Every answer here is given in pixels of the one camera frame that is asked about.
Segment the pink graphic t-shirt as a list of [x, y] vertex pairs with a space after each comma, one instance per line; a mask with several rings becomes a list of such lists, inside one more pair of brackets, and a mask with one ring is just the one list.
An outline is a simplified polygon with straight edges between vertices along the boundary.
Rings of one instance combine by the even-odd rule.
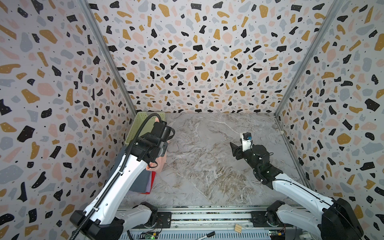
[[146, 166], [147, 171], [161, 172], [167, 159], [168, 137], [171, 133], [164, 121], [154, 118], [153, 129], [148, 133], [147, 140], [155, 147], [150, 153], [151, 161]]

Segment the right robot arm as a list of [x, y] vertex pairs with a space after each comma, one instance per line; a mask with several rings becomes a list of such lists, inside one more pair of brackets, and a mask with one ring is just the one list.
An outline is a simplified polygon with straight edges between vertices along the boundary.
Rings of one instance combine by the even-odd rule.
[[363, 228], [347, 201], [323, 196], [293, 180], [270, 163], [271, 153], [263, 145], [254, 145], [251, 140], [245, 140], [240, 146], [234, 143], [230, 146], [233, 156], [237, 160], [245, 160], [258, 181], [304, 207], [304, 210], [299, 210], [283, 201], [275, 201], [266, 212], [270, 226], [289, 224], [319, 240], [363, 238]]

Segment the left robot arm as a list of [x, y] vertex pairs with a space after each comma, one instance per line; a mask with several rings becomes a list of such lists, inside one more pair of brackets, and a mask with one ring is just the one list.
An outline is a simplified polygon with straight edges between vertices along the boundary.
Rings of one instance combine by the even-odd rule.
[[[141, 134], [146, 123], [154, 118], [151, 132]], [[70, 217], [76, 227], [71, 239], [82, 233], [90, 240], [118, 240], [122, 233], [137, 227], [154, 228], [158, 224], [157, 207], [143, 202], [130, 210], [118, 213], [118, 208], [137, 177], [151, 164], [158, 165], [168, 141], [175, 130], [160, 119], [159, 114], [149, 115], [139, 127], [126, 148], [121, 162], [97, 197], [82, 211], [74, 211]]]

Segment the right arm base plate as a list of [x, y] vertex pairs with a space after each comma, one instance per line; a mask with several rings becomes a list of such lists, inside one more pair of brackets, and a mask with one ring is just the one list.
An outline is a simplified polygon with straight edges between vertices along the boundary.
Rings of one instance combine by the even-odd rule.
[[293, 225], [283, 224], [283, 223], [279, 223], [278, 225], [273, 225], [273, 226], [270, 225], [266, 217], [267, 211], [251, 211], [250, 214], [251, 214], [250, 222], [253, 224], [254, 228], [261, 228], [261, 227], [264, 227], [264, 228], [293, 227], [294, 228]]

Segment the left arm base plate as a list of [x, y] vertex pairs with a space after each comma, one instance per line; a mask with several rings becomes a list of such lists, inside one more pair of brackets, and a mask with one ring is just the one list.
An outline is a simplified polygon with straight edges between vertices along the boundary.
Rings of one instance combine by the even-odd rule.
[[172, 213], [171, 212], [158, 212], [157, 218], [154, 222], [150, 222], [147, 225], [138, 225], [132, 230], [144, 229], [144, 230], [153, 230], [153, 229], [170, 229], [172, 223]]

